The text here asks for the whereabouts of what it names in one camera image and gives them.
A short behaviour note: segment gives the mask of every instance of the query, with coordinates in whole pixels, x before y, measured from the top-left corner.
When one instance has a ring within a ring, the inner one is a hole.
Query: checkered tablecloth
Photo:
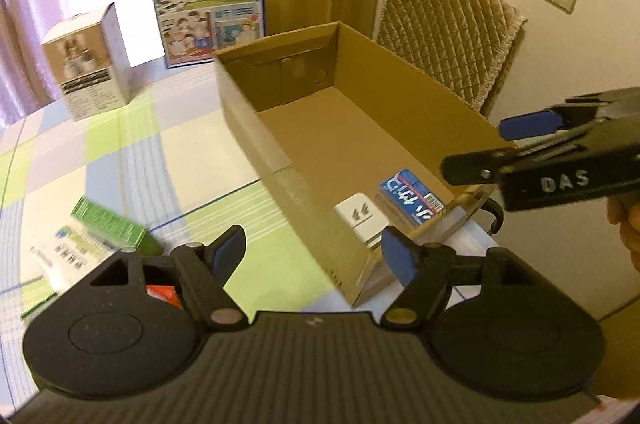
[[[82,195],[145,224],[167,250],[208,244],[241,224],[247,253],[225,288],[249,316],[349,309],[228,130],[216,65],[166,76],[151,62],[146,73],[136,69],[143,86],[123,108],[71,122],[59,101],[1,134],[0,414],[11,415],[35,392],[20,315],[51,290],[27,250],[64,226]],[[455,238],[471,254],[495,245],[473,223]],[[393,284],[360,309],[380,314],[400,289]]]

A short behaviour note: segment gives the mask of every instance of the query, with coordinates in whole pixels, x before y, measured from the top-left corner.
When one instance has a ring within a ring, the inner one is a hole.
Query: cartoon illustration
[[[255,40],[254,23],[251,20],[242,22],[242,31],[235,41],[235,45],[246,45]]]
[[[184,42],[185,34],[180,28],[171,30],[171,54],[174,56],[185,56],[187,54],[187,45]]]
[[[212,48],[211,33],[205,21],[199,21],[193,28],[193,35],[195,38],[196,47],[199,49]]]
[[[209,17],[209,12],[192,10],[167,20],[171,27],[163,35],[170,63],[206,61],[213,57]]]
[[[242,26],[237,23],[230,25],[224,25],[222,23],[216,23],[216,38],[218,41],[218,48],[223,49],[231,47],[236,44],[236,38],[242,32]]]

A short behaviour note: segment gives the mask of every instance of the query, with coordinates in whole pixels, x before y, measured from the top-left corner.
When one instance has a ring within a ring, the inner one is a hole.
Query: green product box
[[[164,251],[145,226],[95,204],[86,197],[78,200],[71,216],[114,247],[135,248],[144,256],[159,256]]]

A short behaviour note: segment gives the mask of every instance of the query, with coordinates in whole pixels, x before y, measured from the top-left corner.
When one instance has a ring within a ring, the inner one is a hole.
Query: chair
[[[503,0],[385,0],[377,42],[487,116],[526,20]]]

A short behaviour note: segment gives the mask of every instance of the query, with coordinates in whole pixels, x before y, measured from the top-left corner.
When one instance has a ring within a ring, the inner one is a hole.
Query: barcode
[[[439,201],[433,193],[429,193],[424,197],[424,203],[430,208],[434,213],[438,213],[444,207],[444,204]]]
[[[70,247],[66,245],[59,245],[55,248],[56,253],[60,258],[63,258],[74,269],[80,270],[87,264],[85,258],[75,253]]]

